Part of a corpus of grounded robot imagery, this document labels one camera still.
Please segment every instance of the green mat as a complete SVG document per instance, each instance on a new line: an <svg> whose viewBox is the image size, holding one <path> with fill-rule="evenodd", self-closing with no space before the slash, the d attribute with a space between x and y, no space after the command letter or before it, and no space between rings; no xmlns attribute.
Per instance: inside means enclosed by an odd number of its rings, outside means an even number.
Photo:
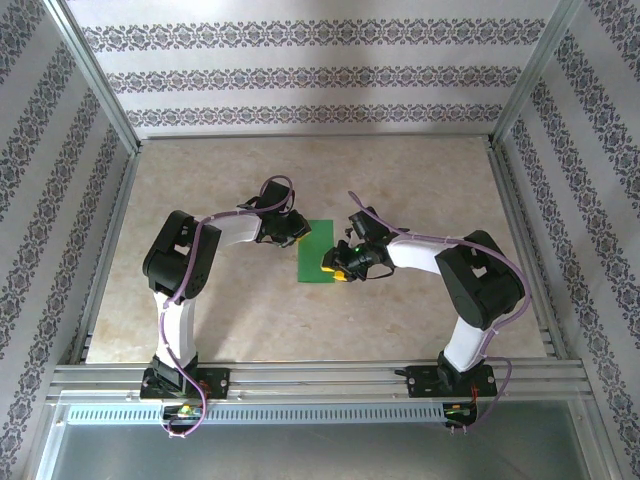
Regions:
<svg viewBox="0 0 640 480"><path fill-rule="evenodd" d="M298 242L298 282L334 283L333 273L320 269L333 245L333 220L309 220L311 233Z"/></svg>

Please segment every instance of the striped wall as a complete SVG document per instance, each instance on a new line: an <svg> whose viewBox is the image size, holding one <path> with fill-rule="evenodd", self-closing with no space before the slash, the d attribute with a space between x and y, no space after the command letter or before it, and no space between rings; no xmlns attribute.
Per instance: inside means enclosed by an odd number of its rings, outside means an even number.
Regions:
<svg viewBox="0 0 640 480"><path fill-rule="evenodd" d="M39 0L0 0L0 479L21 478L127 153Z"/></svg>
<svg viewBox="0 0 640 480"><path fill-rule="evenodd" d="M505 142L625 479L640 478L639 6L584 2Z"/></svg>
<svg viewBox="0 0 640 480"><path fill-rule="evenodd" d="M557 0L69 0L141 138L490 133Z"/></svg>

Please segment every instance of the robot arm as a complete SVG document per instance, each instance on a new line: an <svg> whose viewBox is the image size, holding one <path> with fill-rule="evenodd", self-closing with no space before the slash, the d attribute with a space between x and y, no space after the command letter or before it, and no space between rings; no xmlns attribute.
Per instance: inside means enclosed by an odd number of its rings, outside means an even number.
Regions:
<svg viewBox="0 0 640 480"><path fill-rule="evenodd" d="M376 264L387 266L387 275L396 268L417 268L442 275L458 320L451 340L438 357L438 377L449 390L471 379L483 363L480 350L491 325L511 312L524 296L516 274L475 249L398 237L364 212L349 220L363 242L350 247L340 240L326 253L322 268L346 282L366 280L368 269ZM475 231L465 240L502 254L484 231Z"/></svg>
<svg viewBox="0 0 640 480"><path fill-rule="evenodd" d="M176 360L174 362L169 355L159 333L158 347L151 365L154 382L162 385L166 391L188 396L189 383L175 368L175 363L190 376L196 377L197 351L193 338L195 301L207 282L216 251L242 242L287 247L309 233L308 222L291 207L287 209L283 205L264 211L283 202L288 196L294 196L294 192L289 192L289 187L270 181L260 196L240 206L245 209L242 215L227 214L207 222L201 229L197 252L192 251L192 244L199 222L180 210L169 215L142 267L149 279L149 287L154 292L159 321L164 315L163 332ZM262 213L247 211L251 208ZM193 254L196 260L184 293L175 303L168 303L167 300L174 296L185 278Z"/></svg>

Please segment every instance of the metal corner post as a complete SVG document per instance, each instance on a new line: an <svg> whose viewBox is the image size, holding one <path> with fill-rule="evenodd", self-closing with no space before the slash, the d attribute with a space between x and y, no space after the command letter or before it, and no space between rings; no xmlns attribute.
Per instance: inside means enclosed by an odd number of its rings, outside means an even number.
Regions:
<svg viewBox="0 0 640 480"><path fill-rule="evenodd" d="M542 279L542 275L537 266L534 247L531 243L532 241L527 233L526 220L524 218L525 212L521 212L516 208L518 201L516 198L515 188L517 188L517 186L513 185L509 179L505 170L506 160L502 158L500 150L494 150L494 146L490 145L488 139L485 142L485 146L518 257L520 258L525 274L531 282L531 294L533 297L532 304L534 311L538 319L544 321L544 327L549 329L549 336L551 337L551 342L556 356L559 359L567 359L569 358L569 355L562 340L560 329L556 323L555 315L551 308L551 303L549 302L549 297L546 294L544 280Z"/></svg>
<svg viewBox="0 0 640 480"><path fill-rule="evenodd" d="M492 132L493 142L502 141L507 136L580 5L582 5L582 0L560 0L558 2L531 54L531 58L529 58L513 89L513 93L498 117Z"/></svg>
<svg viewBox="0 0 640 480"><path fill-rule="evenodd" d="M91 332L91 329L98 318L100 304L102 303L102 296L104 295L104 290L107 286L107 278L111 269L111 263L113 262L113 256L115 255L116 245L120 236L120 229L124 222L124 215L127 211L127 205L129 203L129 197L131 196L131 190L133 189L133 182L136 178L139 161L140 152L132 152L127 161L127 167L124 173L124 178L122 179L120 192L118 193L118 198L116 199L113 210L113 216L111 217L111 223L107 230L107 237L100 254L100 259L98 260L96 277L91 285L87 306L82 314L77 341L75 342L75 345L72 345L73 349L69 358L69 361L72 364L80 362L85 339Z"/></svg>
<svg viewBox="0 0 640 480"><path fill-rule="evenodd" d="M129 154L137 152L140 140L135 134L131 123L129 123L120 102L111 90L107 77L100 68L82 34L82 30L69 10L66 0L43 0L43 3L60 30L60 34L67 43L69 50L74 55L89 87L98 97L109 121L113 124L118 136L124 143L127 152Z"/></svg>

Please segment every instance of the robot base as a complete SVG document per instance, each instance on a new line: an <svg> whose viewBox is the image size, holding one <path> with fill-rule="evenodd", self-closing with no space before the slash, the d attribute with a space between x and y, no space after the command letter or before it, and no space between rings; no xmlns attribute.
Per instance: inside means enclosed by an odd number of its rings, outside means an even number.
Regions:
<svg viewBox="0 0 640 480"><path fill-rule="evenodd" d="M412 365L396 373L407 378L409 398L495 397L498 394L493 368L477 365L453 388L447 388L438 375L436 365Z"/></svg>
<svg viewBox="0 0 640 480"><path fill-rule="evenodd" d="M228 368L187 368L187 372L200 384L211 400L224 400L229 391L229 376L231 370ZM140 400L174 400L197 399L200 395L193 386L180 376L181 387L168 381L158 374L157 369L149 367L144 371L142 386L140 387Z"/></svg>

